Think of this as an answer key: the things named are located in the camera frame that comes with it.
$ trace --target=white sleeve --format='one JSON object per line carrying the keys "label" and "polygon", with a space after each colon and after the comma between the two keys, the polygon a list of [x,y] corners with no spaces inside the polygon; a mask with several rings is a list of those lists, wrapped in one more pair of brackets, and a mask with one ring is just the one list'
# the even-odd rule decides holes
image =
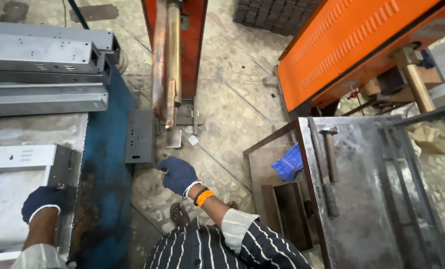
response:
{"label": "white sleeve", "polygon": [[11,269],[67,269],[67,266],[54,246],[36,244],[22,251]]}
{"label": "white sleeve", "polygon": [[223,221],[221,223],[221,230],[226,246],[236,254],[239,254],[241,252],[243,238],[249,226],[258,218],[258,215],[251,215],[232,208],[229,209],[222,218]]}

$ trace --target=concrete floor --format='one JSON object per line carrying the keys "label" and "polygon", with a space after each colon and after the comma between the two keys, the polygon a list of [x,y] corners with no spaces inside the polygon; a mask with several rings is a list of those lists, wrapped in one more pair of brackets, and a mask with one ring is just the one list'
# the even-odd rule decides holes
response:
{"label": "concrete floor", "polygon": [[[24,0],[29,4],[26,23],[64,26],[63,3]],[[114,31],[124,52],[128,67],[124,79],[131,90],[141,93],[140,107],[150,105],[151,52],[145,19],[139,0],[78,0],[79,6],[113,4],[119,10],[114,20],[91,21],[91,29]],[[4,1],[0,2],[0,13]],[[72,22],[66,4],[67,27],[80,27]],[[191,163],[199,179],[224,202],[234,200],[241,210],[254,212],[248,162],[242,152],[272,133],[272,125],[284,122],[276,89],[265,88],[262,78],[272,74],[277,58],[291,40],[265,30],[233,23],[233,1],[210,0],[204,29],[198,82],[198,106],[206,119],[197,135],[195,146],[187,141],[191,135],[183,131],[184,148],[166,149],[165,137],[157,139],[157,159],[163,154],[180,157]],[[343,99],[339,114],[358,105],[357,99]],[[422,152],[420,157],[428,187],[437,201],[445,224],[445,156]],[[183,202],[190,217],[199,216],[202,223],[213,223],[190,200],[164,188],[160,172],[136,167],[132,193],[133,241],[130,244],[132,268],[140,268],[147,254],[162,234],[173,229],[169,207]]]}

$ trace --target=gloved hand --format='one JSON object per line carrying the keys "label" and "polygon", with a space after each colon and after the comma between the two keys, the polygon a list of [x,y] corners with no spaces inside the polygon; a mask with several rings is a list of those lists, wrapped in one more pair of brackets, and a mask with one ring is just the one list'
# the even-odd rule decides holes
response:
{"label": "gloved hand", "polygon": [[156,164],[155,168],[167,172],[163,178],[163,186],[181,196],[187,196],[190,187],[201,183],[194,167],[174,156],[162,160]]}
{"label": "gloved hand", "polygon": [[29,224],[33,216],[44,207],[56,207],[58,214],[60,214],[65,202],[65,195],[66,190],[57,190],[55,187],[38,187],[38,189],[29,194],[23,203],[23,221]]}

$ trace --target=black wristband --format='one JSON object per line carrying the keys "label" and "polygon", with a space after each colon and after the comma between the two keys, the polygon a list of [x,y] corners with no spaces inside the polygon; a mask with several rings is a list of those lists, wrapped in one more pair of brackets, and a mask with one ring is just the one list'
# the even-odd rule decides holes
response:
{"label": "black wristband", "polygon": [[202,190],[199,191],[198,194],[196,194],[196,196],[194,197],[194,205],[198,206],[198,204],[196,204],[196,201],[198,200],[199,196],[201,195],[201,193],[205,192],[209,190],[207,187],[204,187]]}

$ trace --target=foot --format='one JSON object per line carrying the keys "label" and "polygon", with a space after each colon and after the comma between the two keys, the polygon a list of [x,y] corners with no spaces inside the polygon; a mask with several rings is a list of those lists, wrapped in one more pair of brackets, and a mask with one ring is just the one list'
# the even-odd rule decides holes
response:
{"label": "foot", "polygon": [[190,222],[188,212],[186,212],[184,205],[181,203],[176,202],[172,204],[169,213],[171,215],[171,220],[177,227],[184,227]]}
{"label": "foot", "polygon": [[229,201],[226,205],[232,209],[239,210],[239,205],[234,201]]}

